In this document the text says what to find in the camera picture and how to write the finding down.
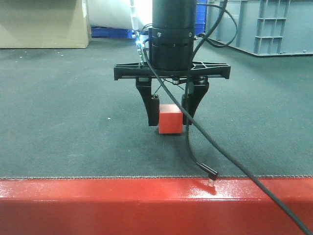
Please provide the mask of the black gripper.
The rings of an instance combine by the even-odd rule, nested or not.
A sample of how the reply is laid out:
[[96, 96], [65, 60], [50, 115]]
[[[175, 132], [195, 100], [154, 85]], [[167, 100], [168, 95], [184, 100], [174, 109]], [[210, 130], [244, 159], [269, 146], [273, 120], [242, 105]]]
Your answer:
[[[192, 62], [194, 28], [156, 28], [147, 30], [149, 61], [159, 76], [186, 77], [215, 75], [229, 79], [231, 66], [226, 63]], [[149, 126], [158, 126], [159, 97], [152, 94], [151, 82], [136, 82], [144, 102]], [[209, 89], [208, 81], [189, 83], [188, 98], [182, 95], [181, 105], [191, 117]]]

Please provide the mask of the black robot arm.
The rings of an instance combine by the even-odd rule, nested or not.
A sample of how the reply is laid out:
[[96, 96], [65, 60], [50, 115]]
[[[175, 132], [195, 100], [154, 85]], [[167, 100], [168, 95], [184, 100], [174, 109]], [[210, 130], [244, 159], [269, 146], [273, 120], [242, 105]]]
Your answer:
[[194, 48], [196, 1], [153, 1], [152, 27], [149, 28], [149, 62], [114, 66], [114, 79], [134, 78], [148, 116], [148, 124], [159, 123], [159, 98], [151, 93], [154, 74], [185, 83], [189, 74], [191, 91], [182, 96], [182, 106], [193, 116], [206, 94], [208, 77], [216, 75], [228, 79], [230, 65], [225, 63], [193, 62], [189, 65]]

